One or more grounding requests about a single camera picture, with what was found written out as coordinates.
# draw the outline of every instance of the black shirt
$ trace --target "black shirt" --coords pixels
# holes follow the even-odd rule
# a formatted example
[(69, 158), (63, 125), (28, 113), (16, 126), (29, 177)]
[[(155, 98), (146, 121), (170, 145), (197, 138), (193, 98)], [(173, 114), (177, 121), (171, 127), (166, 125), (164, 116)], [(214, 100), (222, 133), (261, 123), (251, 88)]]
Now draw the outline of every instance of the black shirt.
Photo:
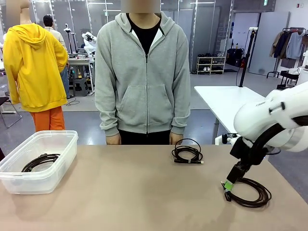
[(129, 20), (129, 23), (131, 25), (131, 28), (135, 31), (145, 54), (148, 54), (150, 51), (150, 47), (152, 45), (152, 42), (154, 41), (154, 38), (159, 30), (160, 23), (162, 19), (159, 20), (159, 22), (154, 26), (153, 28), (150, 29), (142, 29), (138, 27), (136, 24), (133, 23), (133, 21), (129, 17), (129, 13), (126, 14), (127, 18)]

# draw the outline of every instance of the glass wall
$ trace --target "glass wall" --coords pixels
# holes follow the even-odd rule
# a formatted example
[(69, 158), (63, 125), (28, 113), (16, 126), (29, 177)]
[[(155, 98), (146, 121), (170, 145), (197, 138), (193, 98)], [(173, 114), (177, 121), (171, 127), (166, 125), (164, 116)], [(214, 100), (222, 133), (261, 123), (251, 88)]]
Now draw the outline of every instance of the glass wall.
[[(161, 0), (161, 10), (179, 24), (190, 47), (190, 65), (195, 70), (198, 54), (226, 53), (230, 33), (230, 15), (233, 0)], [(44, 15), (50, 14), (55, 29), (64, 37), (69, 49), (65, 24), (76, 34), (76, 45), (83, 44), (82, 33), (97, 35), (103, 25), (115, 19), (121, 11), (121, 0), (31, 0), (31, 20), (41, 26)], [(5, 27), (5, 4), (1, 5), (0, 20)], [(73, 35), (72, 51), (75, 51)]]

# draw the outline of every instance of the brown table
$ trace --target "brown table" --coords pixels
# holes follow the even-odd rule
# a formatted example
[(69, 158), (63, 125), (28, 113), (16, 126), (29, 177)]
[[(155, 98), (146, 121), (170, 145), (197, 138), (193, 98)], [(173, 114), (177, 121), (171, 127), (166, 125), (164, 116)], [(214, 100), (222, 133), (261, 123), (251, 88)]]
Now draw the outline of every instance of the brown table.
[[(268, 162), (246, 175), (273, 194), (269, 206), (226, 202), (220, 181), (237, 160), (204, 146), (204, 165), (173, 163), (172, 146), (79, 146), (56, 190), (10, 195), (0, 185), (1, 231), (305, 231), (308, 205)], [(256, 199), (249, 186), (234, 193)]]

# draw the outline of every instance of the gray zip-up hoodie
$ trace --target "gray zip-up hoodie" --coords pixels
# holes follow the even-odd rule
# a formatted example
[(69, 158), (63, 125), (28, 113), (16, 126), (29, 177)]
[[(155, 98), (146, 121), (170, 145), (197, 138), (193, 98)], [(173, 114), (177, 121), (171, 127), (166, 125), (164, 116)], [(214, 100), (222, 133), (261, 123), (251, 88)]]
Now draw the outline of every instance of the gray zip-up hoodie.
[(97, 36), (95, 104), (106, 136), (118, 129), (183, 134), (190, 115), (188, 42), (180, 26), (161, 12), (148, 55), (125, 13)]

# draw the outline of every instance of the hoodie zipper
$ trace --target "hoodie zipper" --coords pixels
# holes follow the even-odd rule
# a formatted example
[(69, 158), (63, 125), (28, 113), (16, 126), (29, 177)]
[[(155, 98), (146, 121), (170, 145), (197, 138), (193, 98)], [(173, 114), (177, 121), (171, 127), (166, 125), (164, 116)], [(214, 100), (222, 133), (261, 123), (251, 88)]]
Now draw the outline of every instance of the hoodie zipper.
[(165, 35), (163, 34), (161, 38), (159, 38), (158, 41), (156, 41), (156, 43), (150, 47), (149, 53), (146, 54), (140, 41), (137, 40), (137, 38), (129, 33), (130, 36), (132, 37), (132, 39), (139, 45), (139, 47), (141, 48), (141, 50), (143, 51), (144, 55), (145, 55), (145, 67), (146, 67), (146, 134), (148, 134), (148, 122), (149, 122), (149, 97), (148, 97), (148, 60), (149, 60), (149, 55), (150, 53), (154, 50), (154, 48), (165, 38)]

